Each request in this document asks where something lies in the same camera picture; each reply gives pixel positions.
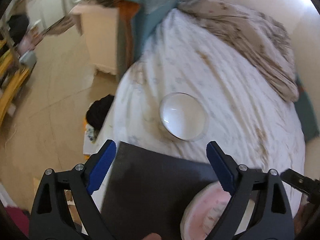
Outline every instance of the black mat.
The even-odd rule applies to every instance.
[[[140,240],[149,233],[180,240],[185,208],[217,180],[209,164],[121,143],[101,213],[117,240]]]

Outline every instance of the silver screw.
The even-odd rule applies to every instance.
[[[50,175],[52,173],[52,169],[47,169],[45,172],[44,172],[46,175]]]
[[[241,171],[246,171],[247,169],[248,169],[248,167],[245,166],[244,164],[240,164],[240,165],[239,165],[239,170],[241,170]]]
[[[76,170],[77,170],[77,171],[82,171],[83,168],[84,168],[83,164],[77,164],[77,165],[76,165]]]
[[[270,174],[273,176],[276,176],[276,175],[278,175],[278,171],[276,171],[275,169],[271,169]]]

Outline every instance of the tile floor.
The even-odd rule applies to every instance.
[[[83,120],[89,104],[117,88],[114,76],[95,75],[89,67],[84,37],[75,27],[46,36],[35,52],[38,62],[15,116],[6,116],[0,129],[0,182],[28,210],[34,182],[47,168],[63,171],[84,162]]]

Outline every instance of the wall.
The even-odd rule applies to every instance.
[[[296,58],[297,71],[320,122],[320,15],[310,0],[225,0],[272,16],[284,24]],[[320,177],[320,139],[306,145],[305,174]]]

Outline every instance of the mattress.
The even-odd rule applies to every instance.
[[[172,92],[192,95],[208,113],[209,128],[199,140],[171,140],[162,129],[159,105]],[[141,59],[123,76],[97,150],[107,139],[203,163],[208,163],[206,145],[216,141],[250,168],[291,168],[301,174],[304,169],[304,137],[293,103],[283,101],[236,50],[177,9],[158,25]],[[99,209],[110,172],[92,196]],[[295,215],[301,193],[284,186]]]

